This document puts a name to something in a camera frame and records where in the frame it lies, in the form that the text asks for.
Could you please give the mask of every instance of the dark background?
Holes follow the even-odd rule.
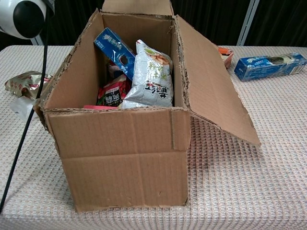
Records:
[[[74,45],[90,15],[103,0],[56,0],[49,45]],[[217,45],[236,45],[249,0],[172,0],[179,14]],[[41,33],[43,41],[46,31]],[[0,33],[0,50],[30,45]],[[307,0],[260,0],[246,46],[307,46]]]

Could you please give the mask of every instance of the white tablecloth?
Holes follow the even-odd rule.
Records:
[[[1,230],[17,229],[307,229],[307,67],[300,74],[240,82],[240,57],[307,48],[235,47],[229,70],[259,135],[259,150],[192,119],[188,151],[189,205],[111,208],[77,214],[52,137],[38,119],[28,131],[0,217]],[[51,46],[54,74],[71,46]],[[0,194],[25,123],[9,108],[9,78],[41,71],[43,47],[0,52]]]

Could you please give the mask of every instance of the red snack bag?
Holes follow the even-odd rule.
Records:
[[[119,106],[131,88],[125,74],[112,80],[103,88],[99,88],[97,105]]]

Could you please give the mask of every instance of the oreo box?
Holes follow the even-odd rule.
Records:
[[[241,81],[299,73],[307,60],[299,53],[241,58],[235,74]]]
[[[107,27],[97,36],[94,43],[132,81],[135,55],[120,37]]]

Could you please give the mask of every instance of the textured tablecloth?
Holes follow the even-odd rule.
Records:
[[[0,229],[307,229],[307,67],[300,74],[240,82],[241,57],[307,48],[235,47],[229,70],[262,146],[256,150],[192,119],[188,150],[189,205],[111,208],[77,214],[52,137],[38,119],[28,131],[0,217]],[[49,47],[55,73],[71,46]],[[7,79],[41,71],[43,48],[11,46],[0,52],[0,193],[25,123],[8,104]]]

